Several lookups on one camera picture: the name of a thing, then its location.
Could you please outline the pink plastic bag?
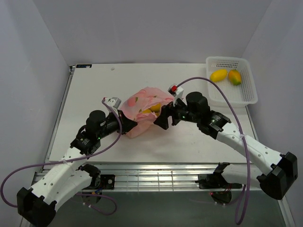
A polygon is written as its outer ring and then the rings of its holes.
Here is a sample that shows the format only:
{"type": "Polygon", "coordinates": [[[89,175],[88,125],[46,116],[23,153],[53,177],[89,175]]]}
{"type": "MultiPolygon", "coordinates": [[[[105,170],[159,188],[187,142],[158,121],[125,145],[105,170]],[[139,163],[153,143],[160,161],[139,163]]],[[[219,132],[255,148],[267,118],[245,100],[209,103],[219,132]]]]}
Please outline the pink plastic bag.
{"type": "Polygon", "coordinates": [[[160,115],[158,113],[142,113],[158,103],[161,108],[174,100],[174,97],[156,87],[145,87],[129,97],[121,106],[120,110],[130,120],[138,123],[130,132],[126,134],[129,138],[135,138],[150,128],[153,122],[160,115]]]}

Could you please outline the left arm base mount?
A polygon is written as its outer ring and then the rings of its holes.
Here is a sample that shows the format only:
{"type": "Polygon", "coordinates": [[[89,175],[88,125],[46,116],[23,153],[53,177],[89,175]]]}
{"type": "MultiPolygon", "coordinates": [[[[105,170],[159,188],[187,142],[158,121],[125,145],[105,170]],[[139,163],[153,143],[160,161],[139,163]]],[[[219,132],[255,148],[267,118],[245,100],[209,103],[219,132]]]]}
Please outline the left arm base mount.
{"type": "Polygon", "coordinates": [[[101,198],[108,199],[113,202],[115,209],[116,201],[113,198],[103,195],[103,190],[112,190],[115,186],[115,175],[101,174],[101,171],[93,165],[85,164],[75,171],[75,180],[79,182],[80,189],[85,190],[80,193],[83,204],[93,208],[93,204],[97,204],[101,198]]]}

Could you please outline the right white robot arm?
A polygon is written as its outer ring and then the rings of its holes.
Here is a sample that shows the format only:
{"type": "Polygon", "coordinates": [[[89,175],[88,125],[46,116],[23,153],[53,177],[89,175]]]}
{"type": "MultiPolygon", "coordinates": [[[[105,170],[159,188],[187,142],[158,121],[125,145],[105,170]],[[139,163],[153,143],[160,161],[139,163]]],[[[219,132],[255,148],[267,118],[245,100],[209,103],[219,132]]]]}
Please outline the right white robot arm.
{"type": "Polygon", "coordinates": [[[297,157],[294,154],[282,154],[241,134],[229,118],[210,109],[206,97],[200,92],[189,93],[185,103],[177,100],[176,104],[163,106],[154,124],[166,130],[169,117],[172,118],[172,125],[180,121],[196,123],[205,135],[249,157],[261,171],[261,175],[257,176],[261,189],[274,199],[282,199],[298,177],[297,157]]]}

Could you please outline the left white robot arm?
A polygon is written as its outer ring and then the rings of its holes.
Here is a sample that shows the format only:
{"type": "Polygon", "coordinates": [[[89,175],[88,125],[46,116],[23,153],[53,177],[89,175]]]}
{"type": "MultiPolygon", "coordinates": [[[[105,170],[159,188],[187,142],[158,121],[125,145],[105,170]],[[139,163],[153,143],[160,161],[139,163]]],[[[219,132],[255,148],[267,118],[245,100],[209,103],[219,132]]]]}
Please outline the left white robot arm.
{"type": "Polygon", "coordinates": [[[114,133],[125,134],[137,126],[121,110],[117,114],[95,110],[89,114],[76,138],[62,157],[62,163],[52,169],[29,189],[17,193],[18,213],[36,227],[46,227],[57,210],[73,195],[85,188],[100,185],[100,171],[86,164],[88,156],[101,146],[101,139],[114,133]]]}

